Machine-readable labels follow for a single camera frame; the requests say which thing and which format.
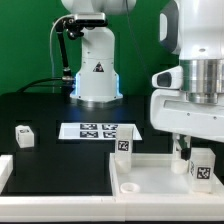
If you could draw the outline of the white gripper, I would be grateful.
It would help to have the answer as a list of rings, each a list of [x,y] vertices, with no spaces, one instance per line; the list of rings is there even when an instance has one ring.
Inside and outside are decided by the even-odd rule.
[[[190,136],[224,143],[224,94],[216,104],[189,102],[180,66],[154,74],[152,85],[150,122],[157,130],[181,134],[176,141],[181,159],[190,159]]]

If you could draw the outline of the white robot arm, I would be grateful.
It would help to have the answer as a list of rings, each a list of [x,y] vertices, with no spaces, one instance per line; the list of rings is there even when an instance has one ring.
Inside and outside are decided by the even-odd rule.
[[[160,12],[160,43],[179,65],[152,76],[154,129],[224,143],[224,0],[170,0]]]

